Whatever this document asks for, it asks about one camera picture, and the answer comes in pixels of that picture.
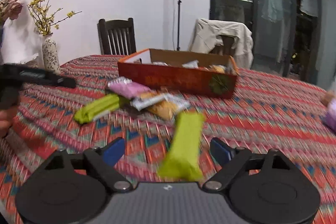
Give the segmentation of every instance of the red cardboard box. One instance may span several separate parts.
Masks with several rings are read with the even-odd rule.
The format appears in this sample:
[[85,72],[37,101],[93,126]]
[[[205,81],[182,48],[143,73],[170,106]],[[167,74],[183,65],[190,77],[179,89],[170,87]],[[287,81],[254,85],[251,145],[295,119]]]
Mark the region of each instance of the red cardboard box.
[[[181,92],[209,97],[231,98],[237,75],[218,73],[201,68],[184,68],[182,64],[198,60],[199,67],[224,65],[238,74],[234,59],[228,55],[202,54],[197,52],[167,51],[153,48],[135,52],[118,61],[119,76],[153,89],[166,87]],[[170,66],[152,65],[164,62]]]

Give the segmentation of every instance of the table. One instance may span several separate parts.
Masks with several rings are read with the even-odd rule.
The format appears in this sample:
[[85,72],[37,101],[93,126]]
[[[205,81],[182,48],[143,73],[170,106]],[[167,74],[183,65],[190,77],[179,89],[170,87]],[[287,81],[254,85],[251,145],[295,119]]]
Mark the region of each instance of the table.
[[[64,64],[62,72],[76,78],[76,89],[27,85],[22,92],[14,125],[0,143],[0,199],[13,222],[20,222],[14,205],[18,187],[55,149],[81,152],[123,137],[125,157],[116,169],[133,183],[160,181],[156,170],[169,149],[174,121],[127,107],[83,126],[73,120],[77,109],[104,96],[107,79],[118,76],[119,58],[93,55]],[[335,223],[336,137],[320,121],[326,111],[319,102],[323,93],[304,82],[242,69],[231,100],[183,95],[206,115],[202,181],[220,168],[208,152],[214,136],[257,153],[276,147],[319,189],[322,204],[315,223]]]

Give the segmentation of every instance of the yellow-green wrapper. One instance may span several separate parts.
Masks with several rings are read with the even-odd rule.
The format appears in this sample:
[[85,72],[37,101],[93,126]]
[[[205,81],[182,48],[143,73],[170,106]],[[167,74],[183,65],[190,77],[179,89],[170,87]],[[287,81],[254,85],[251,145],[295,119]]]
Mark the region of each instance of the yellow-green wrapper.
[[92,103],[87,104],[78,110],[73,119],[78,123],[86,123],[93,120],[95,116],[103,111],[114,111],[120,108],[128,100],[117,94],[108,94],[100,99],[94,100]]
[[157,171],[160,177],[188,181],[202,178],[198,158],[203,122],[204,116],[200,113],[179,114],[170,150]]

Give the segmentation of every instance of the black tripod pole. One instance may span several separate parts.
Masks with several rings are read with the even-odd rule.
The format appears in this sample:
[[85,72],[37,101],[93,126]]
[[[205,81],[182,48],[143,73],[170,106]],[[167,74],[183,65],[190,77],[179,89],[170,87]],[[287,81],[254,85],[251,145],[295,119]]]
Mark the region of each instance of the black tripod pole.
[[176,50],[180,50],[180,18],[181,18],[181,0],[178,0],[178,19],[177,19],[177,47]]

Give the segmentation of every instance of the metal bolt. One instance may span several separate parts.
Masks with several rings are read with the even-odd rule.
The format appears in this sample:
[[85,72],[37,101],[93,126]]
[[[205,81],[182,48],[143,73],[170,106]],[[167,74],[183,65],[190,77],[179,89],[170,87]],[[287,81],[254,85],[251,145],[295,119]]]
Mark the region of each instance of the metal bolt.
[[205,184],[205,188],[209,190],[218,190],[222,187],[222,184],[219,181],[210,180]]
[[131,184],[128,181],[117,181],[114,184],[114,188],[116,188],[117,190],[122,190],[122,191],[125,191],[129,189],[130,187],[131,187]]

